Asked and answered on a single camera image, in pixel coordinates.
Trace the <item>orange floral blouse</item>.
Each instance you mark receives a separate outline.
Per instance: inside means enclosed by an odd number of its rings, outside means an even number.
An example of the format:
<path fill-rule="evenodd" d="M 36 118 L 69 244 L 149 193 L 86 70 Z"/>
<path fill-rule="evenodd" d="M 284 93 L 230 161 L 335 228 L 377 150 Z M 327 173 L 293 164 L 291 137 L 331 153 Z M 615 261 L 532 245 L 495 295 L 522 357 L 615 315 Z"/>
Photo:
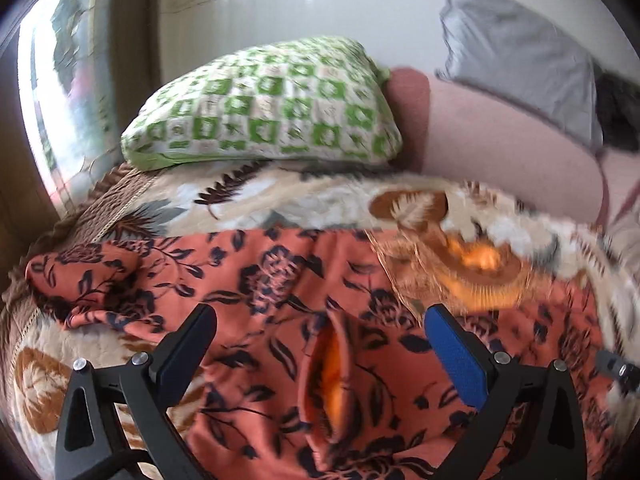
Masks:
<path fill-rule="evenodd" d="M 588 474 L 613 448 L 590 286 L 506 244 L 356 230 L 249 230 L 109 240 L 29 261 L 38 304 L 69 330 L 157 342 L 211 307 L 218 330 L 186 433 L 218 479 L 429 479 L 470 426 L 408 297 L 472 307 L 462 326 L 527 365 L 563 360 Z"/>

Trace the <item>pink sofa cushion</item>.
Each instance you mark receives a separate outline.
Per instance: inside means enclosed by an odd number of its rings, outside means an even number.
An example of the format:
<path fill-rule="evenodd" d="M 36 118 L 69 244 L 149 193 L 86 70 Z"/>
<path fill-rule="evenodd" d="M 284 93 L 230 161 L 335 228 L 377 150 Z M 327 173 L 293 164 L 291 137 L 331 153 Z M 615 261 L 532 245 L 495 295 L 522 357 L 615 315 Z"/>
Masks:
<path fill-rule="evenodd" d="M 606 224 L 611 224 L 628 202 L 639 182 L 639 154 L 605 148 L 599 162 L 608 191 Z"/>

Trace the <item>leaf-pattern fleece blanket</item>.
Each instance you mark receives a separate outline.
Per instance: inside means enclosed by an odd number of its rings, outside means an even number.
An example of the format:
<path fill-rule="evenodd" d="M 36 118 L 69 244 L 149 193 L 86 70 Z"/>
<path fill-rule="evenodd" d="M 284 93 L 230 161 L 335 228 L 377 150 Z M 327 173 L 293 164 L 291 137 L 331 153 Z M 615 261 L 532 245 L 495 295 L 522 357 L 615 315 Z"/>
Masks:
<path fill-rule="evenodd" d="M 454 233 L 467 242 L 483 237 L 506 244 L 536 270 L 590 286 L 602 335 L 597 352 L 606 349 L 638 360 L 639 271 L 629 258 L 639 245 L 635 211 L 607 231 L 550 216 L 478 182 L 381 169 L 294 162 L 201 162 L 152 172 L 121 166 L 107 174 L 73 214 L 32 244 L 3 296 L 1 411 L 40 478 L 54 475 L 58 421 L 73 362 L 84 358 L 96 367 L 120 365 L 138 352 L 152 351 L 160 341 L 101 324 L 64 327 L 38 304 L 25 278 L 29 261 L 109 240 L 276 229 Z M 450 308 L 445 300 L 409 295 L 408 309 L 420 326 L 422 311 L 432 302 Z M 450 309 L 461 321 L 471 307 L 471 301 L 464 300 Z M 169 411 L 184 440 L 204 386 L 200 368 L 180 403 Z M 611 384 L 605 406 L 613 448 L 601 473 L 589 476 L 593 479 L 615 474 L 624 453 L 637 448 L 639 421 L 638 401 L 597 373 Z"/>

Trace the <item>black furry item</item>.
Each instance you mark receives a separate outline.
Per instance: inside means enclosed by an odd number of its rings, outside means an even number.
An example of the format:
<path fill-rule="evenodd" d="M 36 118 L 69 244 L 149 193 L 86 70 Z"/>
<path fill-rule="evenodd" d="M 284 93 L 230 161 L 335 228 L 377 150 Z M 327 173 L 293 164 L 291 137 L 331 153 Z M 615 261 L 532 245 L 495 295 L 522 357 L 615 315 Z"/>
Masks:
<path fill-rule="evenodd" d="M 628 153 L 639 151 L 639 85 L 613 73 L 596 80 L 596 112 L 603 144 Z"/>

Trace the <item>pink bolster cushion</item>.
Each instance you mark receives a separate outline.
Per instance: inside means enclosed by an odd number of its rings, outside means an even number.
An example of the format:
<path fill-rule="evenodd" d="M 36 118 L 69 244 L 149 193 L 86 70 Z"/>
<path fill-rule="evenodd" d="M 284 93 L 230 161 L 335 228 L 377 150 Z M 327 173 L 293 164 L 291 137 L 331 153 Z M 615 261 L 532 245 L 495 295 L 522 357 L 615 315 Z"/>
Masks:
<path fill-rule="evenodd" d="M 493 96 L 413 68 L 383 86 L 402 137 L 395 168 L 475 181 L 555 217 L 603 226 L 608 187 L 590 151 Z"/>

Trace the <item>grey pillow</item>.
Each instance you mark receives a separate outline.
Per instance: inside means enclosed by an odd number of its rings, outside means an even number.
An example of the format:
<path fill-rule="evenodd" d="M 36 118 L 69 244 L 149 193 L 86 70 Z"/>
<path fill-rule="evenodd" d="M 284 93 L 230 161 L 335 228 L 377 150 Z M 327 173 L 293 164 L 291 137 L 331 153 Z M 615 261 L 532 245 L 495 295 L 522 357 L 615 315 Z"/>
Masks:
<path fill-rule="evenodd" d="M 513 0 L 446 0 L 440 79 L 521 107 L 590 151 L 603 145 L 591 55 Z"/>

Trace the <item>green white checkered pillow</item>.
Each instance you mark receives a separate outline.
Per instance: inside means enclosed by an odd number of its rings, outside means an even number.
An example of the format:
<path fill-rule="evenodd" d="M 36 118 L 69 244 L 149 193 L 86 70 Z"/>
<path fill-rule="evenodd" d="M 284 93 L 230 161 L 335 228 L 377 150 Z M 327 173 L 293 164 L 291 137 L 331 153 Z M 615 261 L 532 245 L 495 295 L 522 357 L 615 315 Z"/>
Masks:
<path fill-rule="evenodd" d="M 154 92 L 120 147 L 144 171 L 204 160 L 384 165 L 402 149 L 382 91 L 387 78 L 344 37 L 239 50 Z"/>

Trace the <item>stained glass window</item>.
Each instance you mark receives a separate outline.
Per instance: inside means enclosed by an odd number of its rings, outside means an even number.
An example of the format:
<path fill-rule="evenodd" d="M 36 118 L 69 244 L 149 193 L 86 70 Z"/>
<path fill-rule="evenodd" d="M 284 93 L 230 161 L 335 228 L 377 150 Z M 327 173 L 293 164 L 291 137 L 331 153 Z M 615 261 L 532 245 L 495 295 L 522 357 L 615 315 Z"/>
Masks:
<path fill-rule="evenodd" d="M 111 0 L 36 0 L 17 33 L 30 150 L 60 216 L 122 162 L 110 67 Z"/>

